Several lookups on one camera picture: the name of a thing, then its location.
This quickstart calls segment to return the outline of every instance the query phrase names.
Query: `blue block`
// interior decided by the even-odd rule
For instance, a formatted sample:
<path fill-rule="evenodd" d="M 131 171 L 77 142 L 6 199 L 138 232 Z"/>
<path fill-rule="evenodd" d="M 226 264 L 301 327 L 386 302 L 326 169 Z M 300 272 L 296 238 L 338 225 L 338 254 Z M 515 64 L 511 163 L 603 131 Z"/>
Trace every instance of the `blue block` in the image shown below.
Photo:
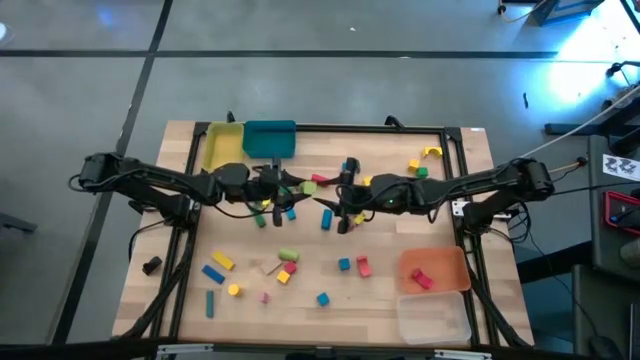
<path fill-rule="evenodd" d="M 322 229 L 323 230 L 331 229 L 331 217 L 332 216 L 333 216 L 333 213 L 331 212 L 331 210 L 324 209 L 324 212 L 322 213 Z"/>
<path fill-rule="evenodd" d="M 318 295 L 317 299 L 320 306 L 326 306 L 329 303 L 329 295 L 327 295 L 327 293 Z"/>
<path fill-rule="evenodd" d="M 215 271 L 211 266 L 205 265 L 202 268 L 202 272 L 211 278 L 211 280 L 217 282 L 218 284 L 222 284 L 224 282 L 224 276 L 219 272 Z"/>
<path fill-rule="evenodd" d="M 348 258 L 342 258 L 338 260 L 338 265 L 340 265 L 340 270 L 345 271 L 351 269 L 351 263 L 349 263 Z"/>
<path fill-rule="evenodd" d="M 296 212 L 293 211 L 293 209 L 287 211 L 287 218 L 289 220 L 295 220 L 296 219 Z"/>

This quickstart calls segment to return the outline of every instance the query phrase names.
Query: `yellow tray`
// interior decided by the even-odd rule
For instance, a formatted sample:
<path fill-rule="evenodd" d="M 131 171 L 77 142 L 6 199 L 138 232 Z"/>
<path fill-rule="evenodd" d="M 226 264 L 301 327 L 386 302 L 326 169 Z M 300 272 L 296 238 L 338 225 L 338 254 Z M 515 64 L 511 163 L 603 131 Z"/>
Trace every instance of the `yellow tray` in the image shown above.
<path fill-rule="evenodd" d="M 224 164 L 242 162 L 243 135 L 243 124 L 211 123 L 207 128 L 202 168 L 210 173 Z"/>

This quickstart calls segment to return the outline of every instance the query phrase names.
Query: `teal tray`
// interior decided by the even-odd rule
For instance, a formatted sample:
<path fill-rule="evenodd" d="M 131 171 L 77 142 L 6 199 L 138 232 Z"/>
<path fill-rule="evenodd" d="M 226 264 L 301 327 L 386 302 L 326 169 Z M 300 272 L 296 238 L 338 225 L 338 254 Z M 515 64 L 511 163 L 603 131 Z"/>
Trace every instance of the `teal tray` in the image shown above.
<path fill-rule="evenodd" d="M 247 121 L 244 123 L 242 149 L 252 159 L 290 159 L 296 153 L 296 122 Z"/>

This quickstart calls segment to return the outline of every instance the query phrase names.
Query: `red block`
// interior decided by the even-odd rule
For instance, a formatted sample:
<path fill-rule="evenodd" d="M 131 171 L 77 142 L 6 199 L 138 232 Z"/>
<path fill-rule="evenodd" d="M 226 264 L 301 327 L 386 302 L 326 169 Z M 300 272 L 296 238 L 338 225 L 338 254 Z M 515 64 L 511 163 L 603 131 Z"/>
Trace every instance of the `red block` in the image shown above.
<path fill-rule="evenodd" d="M 287 274 L 289 275 L 293 275 L 294 272 L 296 272 L 296 263 L 292 262 L 292 261 L 287 261 L 284 264 L 284 271 L 287 272 Z"/>
<path fill-rule="evenodd" d="M 327 179 L 324 176 L 318 175 L 318 174 L 312 174 L 311 175 L 311 181 L 315 181 L 318 185 L 322 186 L 322 187 L 327 187 L 329 185 L 323 185 L 323 181 L 327 181 L 329 179 Z"/>
<path fill-rule="evenodd" d="M 369 267 L 369 261 L 366 256 L 358 256 L 356 258 L 356 262 L 358 263 L 358 270 L 360 270 L 360 276 L 368 277 L 371 276 L 371 267 Z"/>
<path fill-rule="evenodd" d="M 411 273 L 411 278 L 427 290 L 430 289 L 431 286 L 433 286 L 433 280 L 423 274 L 422 270 L 420 269 L 413 270 L 413 272 Z"/>

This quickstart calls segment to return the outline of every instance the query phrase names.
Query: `red device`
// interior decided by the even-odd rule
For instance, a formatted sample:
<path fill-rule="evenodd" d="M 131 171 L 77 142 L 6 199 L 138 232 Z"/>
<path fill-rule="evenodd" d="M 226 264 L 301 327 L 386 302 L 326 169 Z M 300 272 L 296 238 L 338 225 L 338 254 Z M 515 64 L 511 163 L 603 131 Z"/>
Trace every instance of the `red device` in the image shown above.
<path fill-rule="evenodd" d="M 366 256 L 358 256 L 356 258 L 356 262 L 358 263 L 358 270 L 360 270 L 360 276 L 368 277 L 371 276 L 371 267 L 369 267 L 369 261 Z"/>
<path fill-rule="evenodd" d="M 431 286 L 433 286 L 433 280 L 423 274 L 422 270 L 420 269 L 413 270 L 413 272 L 411 273 L 411 278 L 427 290 L 431 289 Z"/>
<path fill-rule="evenodd" d="M 615 191 L 605 191 L 604 193 L 604 221 L 612 227 L 619 228 L 635 235 L 640 235 L 640 230 L 628 227 L 621 227 L 619 223 L 611 220 L 612 216 L 627 211 L 629 208 L 640 207 L 640 200 Z"/>

